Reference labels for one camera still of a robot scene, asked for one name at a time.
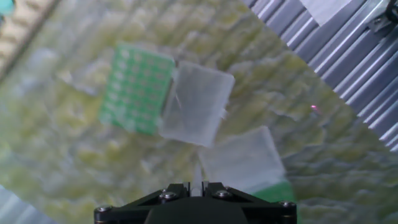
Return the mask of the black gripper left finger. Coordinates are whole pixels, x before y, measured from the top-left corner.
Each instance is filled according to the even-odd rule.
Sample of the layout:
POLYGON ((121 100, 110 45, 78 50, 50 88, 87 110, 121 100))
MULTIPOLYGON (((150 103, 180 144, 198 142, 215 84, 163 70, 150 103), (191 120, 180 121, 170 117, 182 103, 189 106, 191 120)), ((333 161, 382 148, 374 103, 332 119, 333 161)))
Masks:
POLYGON ((150 211, 168 202, 190 196, 190 184, 170 184, 138 200, 115 207, 101 205, 95 208, 95 224, 145 223, 150 211))

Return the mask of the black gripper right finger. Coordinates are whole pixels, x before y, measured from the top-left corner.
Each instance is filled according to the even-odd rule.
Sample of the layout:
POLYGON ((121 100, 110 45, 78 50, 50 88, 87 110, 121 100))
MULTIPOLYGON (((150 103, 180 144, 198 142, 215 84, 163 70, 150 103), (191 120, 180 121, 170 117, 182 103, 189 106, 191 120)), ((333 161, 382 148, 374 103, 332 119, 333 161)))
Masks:
POLYGON ((221 182, 205 182, 204 197, 210 200, 204 213, 210 223, 297 224, 297 204, 288 200, 268 202, 221 182))

